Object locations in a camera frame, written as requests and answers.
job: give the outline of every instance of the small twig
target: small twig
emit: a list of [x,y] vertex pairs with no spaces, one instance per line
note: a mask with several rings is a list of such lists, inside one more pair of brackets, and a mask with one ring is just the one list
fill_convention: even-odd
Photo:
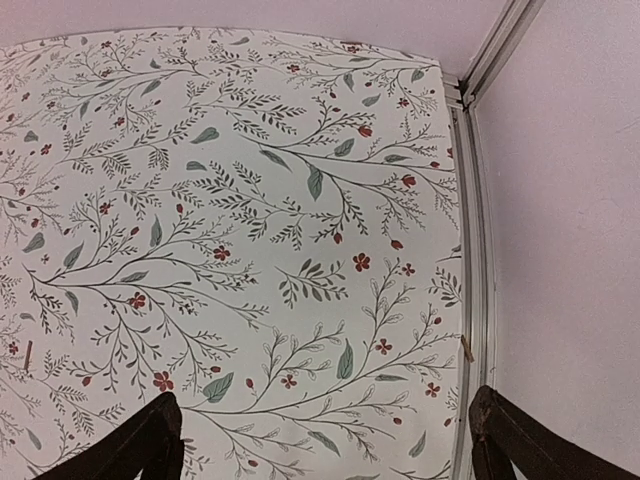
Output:
[[29,360],[31,359],[31,347],[33,347],[33,342],[29,340],[29,344],[27,345],[27,354],[24,356],[24,369],[27,373],[29,373]]

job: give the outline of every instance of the aluminum corner strip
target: aluminum corner strip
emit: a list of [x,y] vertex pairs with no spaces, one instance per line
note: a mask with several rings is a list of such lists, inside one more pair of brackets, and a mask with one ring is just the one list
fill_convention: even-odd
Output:
[[470,106],[487,91],[505,66],[545,0],[510,0],[461,81],[463,103]]
[[493,241],[482,157],[473,109],[449,105],[452,141],[458,172],[463,261],[463,333],[471,344],[475,362],[461,369],[458,424],[451,479],[472,477],[472,441],[468,409],[482,385],[494,385],[496,361],[495,280]]

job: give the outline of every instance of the botanical print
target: botanical print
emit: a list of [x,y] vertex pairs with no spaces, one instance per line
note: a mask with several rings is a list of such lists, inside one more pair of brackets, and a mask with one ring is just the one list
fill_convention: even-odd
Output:
[[3,477],[170,391],[184,478],[449,478],[456,189],[433,60],[197,28],[0,48]]

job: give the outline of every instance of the white wall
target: white wall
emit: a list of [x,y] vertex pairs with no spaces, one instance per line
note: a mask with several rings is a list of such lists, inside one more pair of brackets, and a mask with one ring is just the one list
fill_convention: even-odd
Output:
[[498,388],[640,473],[640,4],[549,0],[479,105]]

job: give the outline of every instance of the pink wall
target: pink wall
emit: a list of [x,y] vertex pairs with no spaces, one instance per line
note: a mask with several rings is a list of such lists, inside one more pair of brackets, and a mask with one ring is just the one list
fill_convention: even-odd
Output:
[[311,33],[438,58],[462,75],[506,0],[0,0],[0,45],[151,26]]
[[637,1],[548,1],[478,108],[498,274],[498,388],[636,474],[638,45]]

